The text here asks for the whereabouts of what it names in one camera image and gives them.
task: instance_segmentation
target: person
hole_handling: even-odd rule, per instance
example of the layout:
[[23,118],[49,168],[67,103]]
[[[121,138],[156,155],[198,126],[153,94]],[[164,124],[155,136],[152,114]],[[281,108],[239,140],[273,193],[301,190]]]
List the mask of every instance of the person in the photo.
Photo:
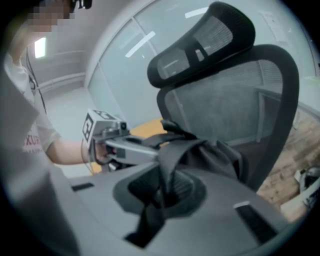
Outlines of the person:
[[[58,20],[69,19],[69,17],[69,0],[44,0],[22,17],[17,17],[8,27],[7,34],[12,35],[12,41],[3,63],[4,71],[12,82],[12,86],[16,86],[24,98],[39,112],[24,140],[22,150],[42,160],[49,159],[52,163],[60,165],[88,162],[88,150],[81,141],[71,142],[63,139],[53,128],[46,115],[39,90],[34,92],[31,90],[30,75],[22,66],[21,56],[30,44],[51,32],[52,26],[58,25]],[[102,160],[106,156],[106,149],[100,144],[96,145],[97,159]]]

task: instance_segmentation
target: mesh headrest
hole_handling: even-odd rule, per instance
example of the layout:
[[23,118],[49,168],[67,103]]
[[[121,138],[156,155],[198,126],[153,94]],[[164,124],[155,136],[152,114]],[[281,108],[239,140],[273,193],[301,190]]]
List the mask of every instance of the mesh headrest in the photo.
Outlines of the mesh headrest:
[[156,88],[181,82],[250,49],[255,36],[253,23],[242,12],[226,3],[214,2],[192,29],[151,60],[148,79]]

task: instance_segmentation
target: wooden table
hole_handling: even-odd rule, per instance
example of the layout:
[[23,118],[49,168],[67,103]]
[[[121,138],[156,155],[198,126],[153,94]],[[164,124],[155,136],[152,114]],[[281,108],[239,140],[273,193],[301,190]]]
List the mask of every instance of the wooden table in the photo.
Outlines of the wooden table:
[[[130,133],[131,133],[131,135],[139,136],[139,137],[143,137],[143,138],[149,138],[149,137],[156,135],[156,134],[165,134],[167,132],[163,129],[162,124],[161,124],[161,120],[162,120],[162,118],[154,119],[149,122],[145,122],[144,124],[139,125],[136,128],[133,128],[130,131]],[[93,170],[94,174],[101,172],[102,168],[96,162],[91,163],[91,166],[92,166],[92,170]]]

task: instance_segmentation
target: ceiling light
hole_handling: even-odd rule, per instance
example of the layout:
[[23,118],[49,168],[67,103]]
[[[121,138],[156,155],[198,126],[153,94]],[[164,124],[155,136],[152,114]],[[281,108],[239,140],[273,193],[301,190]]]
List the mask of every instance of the ceiling light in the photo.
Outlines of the ceiling light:
[[205,8],[201,8],[201,9],[197,9],[197,10],[193,10],[193,11],[187,12],[187,13],[184,14],[185,18],[188,19],[188,18],[193,17],[193,16],[204,14],[208,10],[208,8],[209,7],[205,7]]
[[38,41],[34,42],[34,56],[41,58],[46,55],[46,38],[43,37]]
[[127,58],[130,58],[136,51],[138,51],[146,42],[156,35],[154,31],[151,31],[144,38],[142,38],[128,53],[125,55]]

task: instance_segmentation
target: black slot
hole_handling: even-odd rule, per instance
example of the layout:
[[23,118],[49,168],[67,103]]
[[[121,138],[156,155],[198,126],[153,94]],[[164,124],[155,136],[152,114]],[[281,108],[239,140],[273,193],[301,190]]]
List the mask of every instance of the black slot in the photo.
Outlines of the black slot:
[[235,210],[261,244],[277,234],[250,205],[240,206]]
[[139,139],[139,138],[135,138],[135,137],[128,137],[128,138],[126,138],[125,140],[128,141],[128,142],[132,142],[132,143],[135,143],[135,144],[139,144],[139,145],[142,144],[142,140]]
[[76,192],[76,191],[85,190],[85,189],[88,189],[91,187],[94,187],[94,185],[92,183],[84,183],[84,184],[72,186],[71,188],[73,191]]
[[116,157],[117,158],[126,158],[126,150],[123,148],[116,149]]

